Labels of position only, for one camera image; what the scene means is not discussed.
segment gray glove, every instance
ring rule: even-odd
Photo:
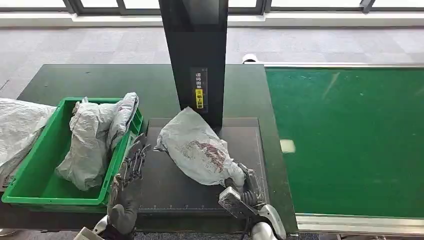
[[[118,174],[113,177],[107,205],[108,223],[123,235],[131,233],[136,224],[137,209],[142,201],[142,167],[151,149],[143,134],[134,141]]]
[[[142,200],[141,179],[128,184],[116,197],[116,205],[107,207],[108,222],[121,234],[126,235],[133,231],[137,220],[137,209]]]

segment gray carpet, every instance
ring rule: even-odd
[[[424,63],[424,29],[230,28],[226,61]],[[17,98],[43,64],[168,64],[162,28],[0,29],[0,97]],[[71,240],[76,232],[21,231],[14,240]],[[237,240],[238,235],[139,234],[143,240]],[[316,234],[298,239],[316,240]]]

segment white plastic bag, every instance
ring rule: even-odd
[[[236,186],[245,182],[242,169],[230,158],[227,142],[190,107],[162,128],[155,150],[168,152],[181,171],[200,184],[224,185],[228,178]]]
[[[87,98],[77,102],[69,122],[70,149],[56,173],[82,191],[101,185],[109,164],[108,153],[127,132],[138,102],[134,92],[113,104],[92,103]]]
[[[55,106],[0,98],[0,184],[30,152]]]
[[[116,103],[116,113],[110,125],[109,134],[107,135],[107,145],[115,149],[119,141],[130,128],[130,123],[139,107],[139,97],[135,92],[130,92]]]

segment black mat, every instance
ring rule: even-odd
[[[156,145],[162,127],[170,119],[149,120],[147,142]],[[228,152],[236,163],[254,169],[269,203],[262,141],[257,118],[224,118],[219,137],[228,143]],[[186,176],[165,152],[149,152],[143,167],[140,213],[176,215],[228,215],[218,204],[220,185],[206,186]]]

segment robotic hand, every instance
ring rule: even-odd
[[[264,201],[255,171],[243,164],[238,166],[245,175],[244,188],[237,190],[231,179],[219,195],[219,204],[238,219],[246,219],[245,233],[251,228],[253,240],[285,240],[287,235],[277,210]]]
[[[147,151],[146,136],[141,134],[129,148],[119,172],[113,177],[107,215],[93,231],[84,227],[74,240],[132,240],[135,234],[137,209],[141,204],[142,167]]]

